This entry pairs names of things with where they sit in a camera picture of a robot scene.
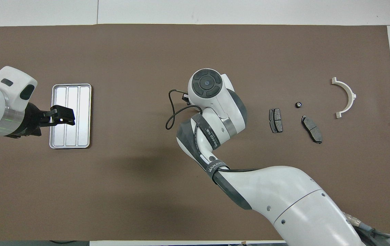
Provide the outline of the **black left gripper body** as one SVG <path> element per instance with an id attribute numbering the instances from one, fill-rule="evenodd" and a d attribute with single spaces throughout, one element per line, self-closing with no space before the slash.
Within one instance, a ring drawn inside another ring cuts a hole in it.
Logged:
<path id="1" fill-rule="evenodd" d="M 41 136 L 40 120 L 44 117 L 45 111 L 40 110 L 32 103 L 28 103 L 21 125 L 6 137 L 20 138 L 21 136 Z"/>

